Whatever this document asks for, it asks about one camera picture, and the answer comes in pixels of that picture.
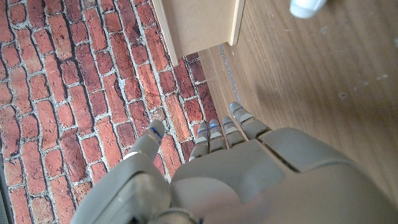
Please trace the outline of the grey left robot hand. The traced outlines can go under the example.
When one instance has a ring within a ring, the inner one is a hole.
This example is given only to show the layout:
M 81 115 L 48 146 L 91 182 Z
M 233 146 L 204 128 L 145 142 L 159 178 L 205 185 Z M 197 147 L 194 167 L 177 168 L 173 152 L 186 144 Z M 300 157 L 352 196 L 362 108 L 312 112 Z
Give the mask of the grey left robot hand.
M 272 130 L 239 103 L 198 128 L 166 181 L 155 120 L 85 196 L 73 223 L 396 223 L 394 205 L 351 159 L 293 128 Z

